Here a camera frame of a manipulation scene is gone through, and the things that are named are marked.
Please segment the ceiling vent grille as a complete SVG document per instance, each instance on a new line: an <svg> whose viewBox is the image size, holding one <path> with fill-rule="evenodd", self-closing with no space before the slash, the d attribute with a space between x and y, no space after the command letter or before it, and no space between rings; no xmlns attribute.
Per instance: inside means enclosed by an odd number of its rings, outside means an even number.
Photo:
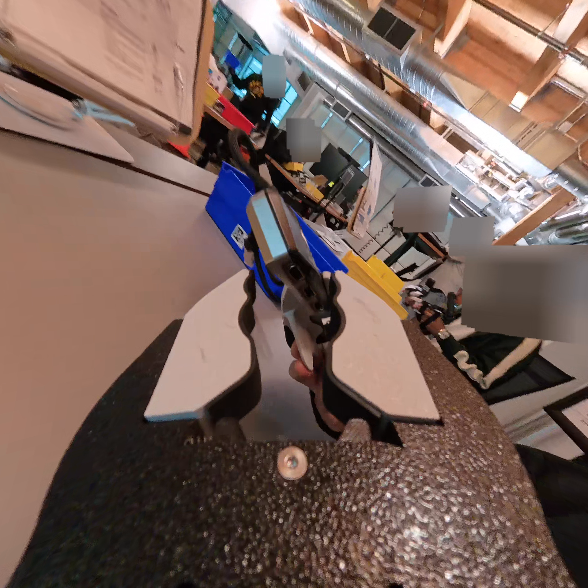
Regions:
<svg viewBox="0 0 588 588"><path fill-rule="evenodd" d="M399 56L420 45L423 40L423 28L403 15L389 1L382 1L378 5L367 19L364 32Z"/></svg>

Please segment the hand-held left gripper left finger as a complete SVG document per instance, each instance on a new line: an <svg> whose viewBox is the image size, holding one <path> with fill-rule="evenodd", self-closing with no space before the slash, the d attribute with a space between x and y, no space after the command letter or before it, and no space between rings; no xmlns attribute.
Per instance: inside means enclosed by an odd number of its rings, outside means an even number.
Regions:
<svg viewBox="0 0 588 588"><path fill-rule="evenodd" d="M209 292L182 320L143 417L149 423L195 420L210 436L223 420L239 423L261 400L252 332L256 280L243 269Z"/></svg>

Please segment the clear round dish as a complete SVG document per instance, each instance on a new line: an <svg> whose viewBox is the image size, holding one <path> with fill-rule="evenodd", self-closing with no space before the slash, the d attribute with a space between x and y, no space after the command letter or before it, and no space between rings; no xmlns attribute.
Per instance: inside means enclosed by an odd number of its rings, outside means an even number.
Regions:
<svg viewBox="0 0 588 588"><path fill-rule="evenodd" d="M1 100L21 114L54 128L70 129L84 119L71 101L10 75L1 75Z"/></svg>

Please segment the yellow storage bin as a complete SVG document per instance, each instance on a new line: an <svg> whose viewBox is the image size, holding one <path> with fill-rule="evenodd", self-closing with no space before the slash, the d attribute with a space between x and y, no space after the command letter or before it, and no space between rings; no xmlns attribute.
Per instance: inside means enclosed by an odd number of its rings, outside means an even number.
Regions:
<svg viewBox="0 0 588 588"><path fill-rule="evenodd" d="M348 275L362 284L386 303L401 320L407 320L408 311L402 304L402 291L405 283L391 268L375 255L364 261L353 251L348 251L342 258L348 269Z"/></svg>

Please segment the red storage bin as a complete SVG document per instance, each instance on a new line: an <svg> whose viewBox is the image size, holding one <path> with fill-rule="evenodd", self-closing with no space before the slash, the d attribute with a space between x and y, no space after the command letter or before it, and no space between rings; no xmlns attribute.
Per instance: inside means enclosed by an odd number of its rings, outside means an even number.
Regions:
<svg viewBox="0 0 588 588"><path fill-rule="evenodd" d="M254 129L254 124L244 116L236 106L234 106L229 99L220 94L215 102L214 109L221 117L233 125L250 135Z"/></svg>

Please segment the silver ventilation duct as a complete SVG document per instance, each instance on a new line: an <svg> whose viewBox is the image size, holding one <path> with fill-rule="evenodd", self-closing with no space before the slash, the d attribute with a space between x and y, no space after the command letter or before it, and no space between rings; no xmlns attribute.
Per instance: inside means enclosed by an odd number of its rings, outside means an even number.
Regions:
<svg viewBox="0 0 588 588"><path fill-rule="evenodd" d="M317 43L288 19L276 24L285 41L284 55L331 94L344 107L356 114L379 136L418 160L420 166L450 183L458 192L474 193L473 176L458 170L463 155L420 118L394 100L365 77L361 77L347 62ZM517 172L537 180L552 181L577 199L587 201L587 177L564 165L545 165L538 157L526 153L498 130L468 111L453 116L442 110L441 116L453 130L462 131L476 146L498 156Z"/></svg>
<svg viewBox="0 0 588 588"><path fill-rule="evenodd" d="M312 19L333 29L353 48L368 55L431 104L445 111L451 109L449 104L466 110L465 100L459 92L465 81L449 73L425 44L421 43L399 56L364 32L367 19L376 9L371 11L353 1L293 1L293 4Z"/></svg>

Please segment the person's right hand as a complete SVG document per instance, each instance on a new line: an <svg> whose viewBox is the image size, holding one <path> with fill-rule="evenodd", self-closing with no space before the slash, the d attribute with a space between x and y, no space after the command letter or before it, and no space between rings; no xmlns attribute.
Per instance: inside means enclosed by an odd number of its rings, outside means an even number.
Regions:
<svg viewBox="0 0 588 588"><path fill-rule="evenodd" d="M289 374L292 379L307 387L311 399L312 412L319 428L329 437L337 440L341 437L345 425L335 415L330 413L324 404L322 366L318 365L318 368L316 371L310 371L300 358L296 358L290 364Z"/></svg>

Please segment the white flat board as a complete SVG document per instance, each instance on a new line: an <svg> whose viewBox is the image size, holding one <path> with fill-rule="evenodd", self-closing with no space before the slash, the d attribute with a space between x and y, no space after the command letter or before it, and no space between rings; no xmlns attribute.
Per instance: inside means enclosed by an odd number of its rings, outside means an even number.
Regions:
<svg viewBox="0 0 588 588"><path fill-rule="evenodd" d="M29 118L1 100L1 129L127 164L134 162L130 153L87 115L73 128L59 129Z"/></svg>

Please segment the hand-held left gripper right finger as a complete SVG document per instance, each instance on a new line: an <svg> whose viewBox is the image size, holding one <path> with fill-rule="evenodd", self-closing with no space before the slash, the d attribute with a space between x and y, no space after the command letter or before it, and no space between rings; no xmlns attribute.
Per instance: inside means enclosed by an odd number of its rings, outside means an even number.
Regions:
<svg viewBox="0 0 588 588"><path fill-rule="evenodd" d="M330 274L332 319L325 343L323 402L346 423L441 424L403 322L385 301L343 272Z"/></svg>

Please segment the black computer monitor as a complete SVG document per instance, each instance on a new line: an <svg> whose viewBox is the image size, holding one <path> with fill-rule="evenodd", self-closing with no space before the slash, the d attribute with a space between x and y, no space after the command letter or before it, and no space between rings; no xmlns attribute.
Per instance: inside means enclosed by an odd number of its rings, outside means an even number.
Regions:
<svg viewBox="0 0 588 588"><path fill-rule="evenodd" d="M349 154L329 143L321 154L320 170L315 175L323 175L328 182L336 181L350 165L359 168L358 162Z"/></svg>

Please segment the cardboard box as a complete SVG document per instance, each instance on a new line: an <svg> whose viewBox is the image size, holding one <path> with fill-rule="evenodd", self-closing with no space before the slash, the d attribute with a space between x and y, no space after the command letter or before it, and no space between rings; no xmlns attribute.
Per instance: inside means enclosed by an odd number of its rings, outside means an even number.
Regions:
<svg viewBox="0 0 588 588"><path fill-rule="evenodd" d="M202 123L211 1L1 1L1 55L152 134Z"/></svg>

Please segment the blue storage bin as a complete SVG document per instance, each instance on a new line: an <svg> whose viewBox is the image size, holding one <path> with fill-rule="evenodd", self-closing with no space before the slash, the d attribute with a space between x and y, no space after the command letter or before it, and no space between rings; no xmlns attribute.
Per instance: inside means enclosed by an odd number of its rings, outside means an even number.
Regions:
<svg viewBox="0 0 588 588"><path fill-rule="evenodd" d="M262 292L275 303L280 301L283 284L278 282L275 275L270 275L263 258L259 255L259 263L247 264L245 242L251 232L251 224L246 215L246 206L255 194L253 180L242 171L224 162L213 191L206 204L206 211L217 225L224 237L232 246L247 270L254 273L254 277ZM301 231L308 243L314 262L320 272L334 273L337 270L346 273L348 270L333 250L320 238L313 227L297 212Z"/></svg>

